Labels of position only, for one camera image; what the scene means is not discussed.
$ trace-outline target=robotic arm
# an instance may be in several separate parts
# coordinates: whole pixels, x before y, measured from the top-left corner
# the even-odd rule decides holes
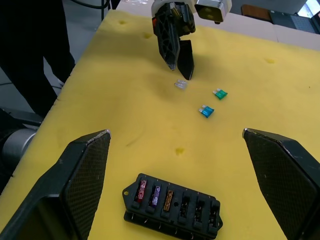
[[[202,19],[220,24],[232,7],[231,0],[155,0],[151,7],[153,33],[158,38],[159,52],[171,70],[178,67],[190,80],[195,64],[190,40],[181,36],[194,33],[194,13]]]

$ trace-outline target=yellow table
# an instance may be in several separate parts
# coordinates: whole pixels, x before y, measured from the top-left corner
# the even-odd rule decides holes
[[[152,32],[149,18],[108,13],[0,197],[0,231],[69,142],[110,129],[89,239],[173,239],[123,220],[122,190],[139,173],[215,196],[219,240],[285,239],[241,133],[291,137],[320,159],[320,53],[197,26],[187,36],[195,70],[183,91]],[[228,96],[219,101],[216,88]],[[215,109],[210,118],[198,112],[202,105]]]

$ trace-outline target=black pants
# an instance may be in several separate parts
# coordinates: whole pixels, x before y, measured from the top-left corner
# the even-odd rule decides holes
[[[0,67],[34,112],[45,117],[57,95],[44,74],[43,57],[65,83],[75,60],[62,0],[0,0]]]

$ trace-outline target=purple fuse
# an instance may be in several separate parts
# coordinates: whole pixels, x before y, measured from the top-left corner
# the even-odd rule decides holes
[[[159,194],[160,194],[160,187],[156,186],[153,194],[152,204],[151,204],[153,208],[155,208],[158,204]]]

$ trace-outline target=black fuse box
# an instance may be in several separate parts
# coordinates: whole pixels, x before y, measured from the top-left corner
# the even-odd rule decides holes
[[[122,195],[124,220],[179,239],[215,239],[223,226],[214,196],[143,173]]]

